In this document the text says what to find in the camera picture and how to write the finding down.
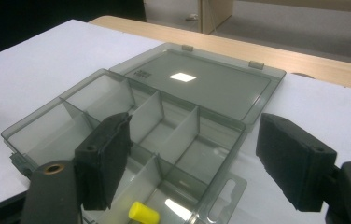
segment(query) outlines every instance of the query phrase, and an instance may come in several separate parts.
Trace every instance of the plastic organizer box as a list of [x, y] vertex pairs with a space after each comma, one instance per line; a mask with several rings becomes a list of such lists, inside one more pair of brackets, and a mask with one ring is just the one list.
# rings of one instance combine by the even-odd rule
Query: plastic organizer box
[[29, 175], [47, 162], [72, 160], [103, 119], [128, 112], [132, 153], [111, 209], [83, 211], [84, 220], [133, 223], [128, 212], [139, 201], [158, 211], [161, 223], [227, 223], [246, 187], [230, 166], [284, 74], [164, 44], [95, 72], [2, 136], [12, 162]]

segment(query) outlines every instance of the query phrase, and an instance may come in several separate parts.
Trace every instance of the table surface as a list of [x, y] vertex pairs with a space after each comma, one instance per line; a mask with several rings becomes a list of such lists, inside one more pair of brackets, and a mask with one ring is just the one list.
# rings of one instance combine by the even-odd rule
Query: table surface
[[[123, 21], [124, 32], [133, 28], [144, 29], [145, 25], [151, 27], [145, 23], [109, 17], [105, 20], [109, 24]], [[152, 27], [159, 27], [166, 36], [172, 36], [171, 31], [175, 30], [156, 25]], [[69, 21], [0, 52], [0, 133], [96, 70], [110, 68], [163, 43], [124, 32]], [[208, 48], [210, 44], [216, 46], [222, 41], [241, 46], [245, 44], [222, 38], [217, 42], [217, 37], [195, 33], [184, 38], [196, 43], [200, 39], [205, 40]], [[337, 165], [351, 161], [351, 88], [286, 75], [264, 112], [292, 120], [337, 150]], [[295, 211], [266, 174], [255, 156], [258, 127], [257, 122], [232, 167], [232, 172], [246, 179], [248, 186], [230, 223], [261, 224], [273, 223], [273, 220], [281, 223], [324, 223], [325, 208], [316, 214]], [[29, 181], [11, 164], [10, 154], [0, 136], [0, 202], [29, 186]]]
[[197, 49], [245, 61], [265, 63], [288, 73], [302, 73], [319, 80], [351, 87], [351, 63], [111, 16], [100, 17], [91, 21], [91, 24], [163, 42], [191, 45]]

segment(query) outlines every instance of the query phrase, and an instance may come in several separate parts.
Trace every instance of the transparent plastic box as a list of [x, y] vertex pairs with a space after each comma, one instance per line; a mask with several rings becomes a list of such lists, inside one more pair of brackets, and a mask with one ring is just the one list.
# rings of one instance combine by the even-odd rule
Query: transparent plastic box
[[[187, 63], [179, 57], [194, 64], [188, 72], [168, 64]], [[208, 62], [220, 67], [214, 71], [216, 75], [210, 74], [214, 68]], [[244, 179], [229, 172], [230, 166], [246, 138], [246, 128], [254, 123], [282, 78], [273, 68], [241, 63], [165, 44], [111, 71], [97, 71], [3, 131], [2, 136], [14, 152], [12, 162], [29, 175], [47, 162], [72, 160], [77, 146], [103, 119], [128, 112], [133, 116], [132, 153], [111, 209], [83, 211], [84, 220], [133, 223], [128, 212], [139, 201], [157, 210], [161, 223], [227, 223], [246, 187]], [[167, 64], [170, 72], [159, 72], [158, 64]], [[198, 72], [199, 67], [204, 67], [203, 73]], [[175, 72], [193, 74], [195, 80], [169, 78]], [[231, 90], [218, 87], [217, 96], [210, 95], [213, 86], [207, 86], [209, 80], [214, 86], [230, 85], [234, 78], [238, 84]], [[237, 97], [237, 86], [248, 86], [243, 94], [250, 96]], [[231, 93], [235, 96], [221, 100]], [[240, 105], [234, 102], [238, 98], [249, 109], [234, 108]], [[225, 103], [232, 106], [222, 108]]]

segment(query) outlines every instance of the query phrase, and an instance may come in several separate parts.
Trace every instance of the box lid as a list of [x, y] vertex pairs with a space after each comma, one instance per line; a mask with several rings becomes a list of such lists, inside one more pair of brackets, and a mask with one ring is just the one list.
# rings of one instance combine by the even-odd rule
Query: box lid
[[111, 71], [251, 126], [285, 71], [194, 49], [163, 44]]

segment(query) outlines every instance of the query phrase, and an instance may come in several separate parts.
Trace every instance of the plastic divider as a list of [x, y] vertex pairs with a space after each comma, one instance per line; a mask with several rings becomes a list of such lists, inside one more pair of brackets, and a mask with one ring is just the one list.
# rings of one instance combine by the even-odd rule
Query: plastic divider
[[144, 202], [161, 182], [160, 172], [153, 157], [138, 173], [126, 189], [114, 199], [110, 210], [106, 210], [96, 222], [98, 223], [128, 223], [129, 209], [135, 201]]
[[30, 120], [6, 139], [37, 165], [55, 160], [70, 161], [75, 148], [99, 124], [98, 120], [61, 98], [52, 103], [55, 103], [52, 109]]
[[100, 76], [67, 101], [86, 111], [98, 120], [129, 111], [135, 105], [127, 79], [115, 80], [110, 76]]
[[244, 127], [234, 123], [223, 125], [226, 117], [208, 113], [204, 108], [199, 107], [199, 112], [199, 132], [176, 166], [208, 185]]
[[157, 91], [134, 111], [133, 118], [130, 121], [132, 141], [140, 143], [162, 119], [161, 96]]
[[196, 201], [202, 197], [208, 186], [206, 183], [162, 158], [158, 161], [163, 179], [175, 186], [178, 192], [182, 191], [188, 198]]
[[195, 107], [161, 147], [159, 150], [161, 158], [175, 164], [198, 133], [198, 107]]

